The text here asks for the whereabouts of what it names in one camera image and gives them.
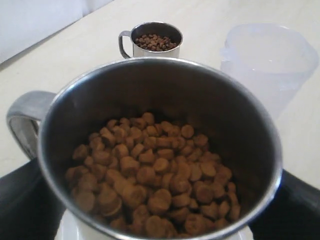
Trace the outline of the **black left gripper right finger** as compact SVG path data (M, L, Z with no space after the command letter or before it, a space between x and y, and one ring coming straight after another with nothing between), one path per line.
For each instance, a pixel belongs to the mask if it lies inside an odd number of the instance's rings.
M249 228L255 240L318 240L320 191L284 170L273 201Z

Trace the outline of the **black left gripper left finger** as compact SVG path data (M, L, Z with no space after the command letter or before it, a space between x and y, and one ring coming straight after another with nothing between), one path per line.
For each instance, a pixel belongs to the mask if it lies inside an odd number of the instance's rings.
M2 240L53 240L64 211L36 161L0 178Z

